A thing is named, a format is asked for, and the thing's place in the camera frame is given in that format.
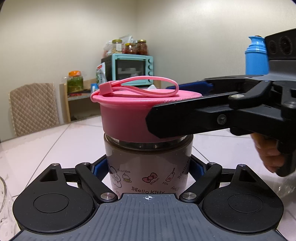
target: gray ridged plate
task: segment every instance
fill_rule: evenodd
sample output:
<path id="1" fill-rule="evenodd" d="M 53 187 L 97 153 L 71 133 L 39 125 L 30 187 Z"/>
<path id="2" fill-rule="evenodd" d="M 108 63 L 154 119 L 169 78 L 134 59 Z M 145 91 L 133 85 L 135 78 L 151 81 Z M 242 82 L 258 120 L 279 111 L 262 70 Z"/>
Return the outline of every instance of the gray ridged plate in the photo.
<path id="1" fill-rule="evenodd" d="M 173 194 L 124 194 L 102 204 L 82 227 L 63 234 L 41 235 L 22 231 L 14 241 L 284 241 L 275 230 L 238 235 L 211 224 L 195 204 Z"/>

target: pink cup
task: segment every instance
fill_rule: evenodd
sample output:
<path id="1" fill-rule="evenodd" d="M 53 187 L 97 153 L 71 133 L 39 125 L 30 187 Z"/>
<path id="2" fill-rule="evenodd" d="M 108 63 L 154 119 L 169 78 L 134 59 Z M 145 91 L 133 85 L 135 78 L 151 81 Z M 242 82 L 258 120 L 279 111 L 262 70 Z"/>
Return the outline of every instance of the pink cup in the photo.
<path id="1" fill-rule="evenodd" d="M 155 76 L 126 80 L 138 79 L 169 80 L 177 85 L 173 80 Z M 193 137 L 160 139 L 148 131 L 145 118 L 154 105 L 202 95 L 179 90 L 178 85 L 173 91 L 121 86 L 126 80 L 104 83 L 100 91 L 91 96 L 92 101 L 101 106 L 112 188 L 118 196 L 139 191 L 179 195 L 187 182 Z"/>

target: jar with yellow lid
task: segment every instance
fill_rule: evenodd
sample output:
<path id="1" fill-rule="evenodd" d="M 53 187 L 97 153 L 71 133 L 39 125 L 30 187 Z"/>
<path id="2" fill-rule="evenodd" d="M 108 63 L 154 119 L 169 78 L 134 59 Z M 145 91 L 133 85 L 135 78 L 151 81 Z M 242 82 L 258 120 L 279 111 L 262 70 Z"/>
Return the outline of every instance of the jar with yellow lid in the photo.
<path id="1" fill-rule="evenodd" d="M 114 39 L 112 40 L 112 54 L 122 53 L 122 40 Z"/>
<path id="2" fill-rule="evenodd" d="M 71 71 L 67 78 L 67 92 L 75 93 L 83 91 L 83 77 L 80 71 Z"/>
<path id="3" fill-rule="evenodd" d="M 124 53 L 126 54 L 137 54 L 136 44 L 135 43 L 126 43 Z"/>
<path id="4" fill-rule="evenodd" d="M 148 47 L 147 47 L 147 44 L 146 44 L 146 40 L 144 40 L 144 39 L 138 40 L 136 49 L 137 49 L 137 54 L 139 54 L 139 55 L 148 55 Z"/>

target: gold jar lid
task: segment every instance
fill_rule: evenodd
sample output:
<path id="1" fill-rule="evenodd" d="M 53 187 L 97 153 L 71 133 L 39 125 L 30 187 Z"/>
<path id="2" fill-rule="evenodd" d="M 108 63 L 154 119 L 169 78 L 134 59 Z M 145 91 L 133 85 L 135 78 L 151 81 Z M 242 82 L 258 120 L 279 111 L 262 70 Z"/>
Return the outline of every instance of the gold jar lid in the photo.
<path id="1" fill-rule="evenodd" d="M 114 40 L 112 40 L 112 43 L 113 44 L 116 44 L 116 43 L 121 44 L 122 43 L 122 40 L 121 39 L 114 39 Z"/>

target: ribbon bow illustration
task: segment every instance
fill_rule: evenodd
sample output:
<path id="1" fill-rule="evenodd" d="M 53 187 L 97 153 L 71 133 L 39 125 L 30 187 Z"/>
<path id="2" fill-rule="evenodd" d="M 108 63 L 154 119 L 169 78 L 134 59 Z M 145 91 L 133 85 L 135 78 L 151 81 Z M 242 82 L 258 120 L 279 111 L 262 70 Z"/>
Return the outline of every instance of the ribbon bow illustration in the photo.
<path id="1" fill-rule="evenodd" d="M 146 183 L 150 183 L 151 180 L 153 180 L 153 179 L 155 179 L 155 178 L 157 178 L 157 175 L 156 175 L 156 173 L 152 172 L 152 173 L 150 174 L 150 176 L 148 176 L 148 177 L 143 177 L 142 180 L 143 180 L 144 182 L 146 182 Z"/>

